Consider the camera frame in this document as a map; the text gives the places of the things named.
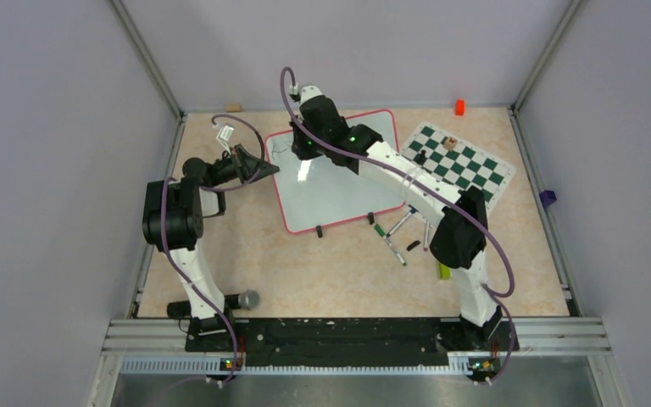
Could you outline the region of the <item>pink framed whiteboard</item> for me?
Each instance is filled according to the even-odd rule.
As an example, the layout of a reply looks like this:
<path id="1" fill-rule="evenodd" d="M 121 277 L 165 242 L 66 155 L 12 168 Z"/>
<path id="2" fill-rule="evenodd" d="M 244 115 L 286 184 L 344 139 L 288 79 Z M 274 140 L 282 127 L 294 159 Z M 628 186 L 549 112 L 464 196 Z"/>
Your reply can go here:
<path id="1" fill-rule="evenodd" d="M 280 168 L 273 179 L 288 232 L 313 231 L 404 205 L 395 192 L 335 166 L 327 157 L 299 160 L 291 151 L 292 140 L 290 130 L 265 138 L 267 158 Z"/>

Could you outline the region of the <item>black marker cap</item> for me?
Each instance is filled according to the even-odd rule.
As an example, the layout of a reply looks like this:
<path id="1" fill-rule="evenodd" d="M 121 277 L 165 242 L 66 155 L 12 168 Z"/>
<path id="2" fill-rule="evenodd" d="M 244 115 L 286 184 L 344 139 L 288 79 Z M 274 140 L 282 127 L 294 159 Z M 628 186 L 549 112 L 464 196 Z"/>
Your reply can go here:
<path id="1" fill-rule="evenodd" d="M 419 245 L 420 245 L 420 241 L 419 241 L 419 240 L 413 241 L 411 244 L 409 244 L 409 245 L 407 246 L 407 250 L 408 250 L 408 251 L 411 251 L 411 250 L 417 248 Z"/>

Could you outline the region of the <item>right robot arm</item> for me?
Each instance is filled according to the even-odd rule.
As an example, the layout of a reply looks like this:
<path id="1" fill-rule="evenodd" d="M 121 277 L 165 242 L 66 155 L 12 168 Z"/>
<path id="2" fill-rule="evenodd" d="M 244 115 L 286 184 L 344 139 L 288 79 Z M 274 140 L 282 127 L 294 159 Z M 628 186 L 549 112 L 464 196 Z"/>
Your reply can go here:
<path id="1" fill-rule="evenodd" d="M 335 166 L 395 192 L 436 231 L 429 251 L 451 270 L 459 289 L 465 342 L 485 349 L 498 336 L 493 317 L 498 306 L 484 288 L 487 211 L 477 187 L 463 191 L 405 158 L 367 125 L 349 125 L 334 102 L 317 86 L 290 85 L 285 101 L 294 131 L 292 151 L 301 160 L 327 157 Z"/>

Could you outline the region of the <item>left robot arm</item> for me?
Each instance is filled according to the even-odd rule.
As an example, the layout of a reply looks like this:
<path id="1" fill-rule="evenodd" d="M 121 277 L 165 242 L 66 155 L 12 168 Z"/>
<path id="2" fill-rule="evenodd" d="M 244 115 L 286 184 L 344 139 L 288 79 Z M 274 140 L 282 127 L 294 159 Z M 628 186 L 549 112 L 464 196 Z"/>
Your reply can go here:
<path id="1" fill-rule="evenodd" d="M 169 304 L 167 314 L 171 319 L 188 319 L 188 334 L 206 337 L 218 350 L 232 348 L 237 341 L 232 312 L 254 309 L 259 295 L 254 290 L 225 295 L 217 287 L 200 243 L 203 220 L 225 213 L 225 194 L 218 186 L 234 180 L 245 185 L 279 171 L 278 166 L 254 157 L 237 144 L 212 164 L 200 158 L 188 159 L 179 181 L 147 184 L 143 236 L 159 252 L 170 254 L 187 295 L 186 301 Z"/>

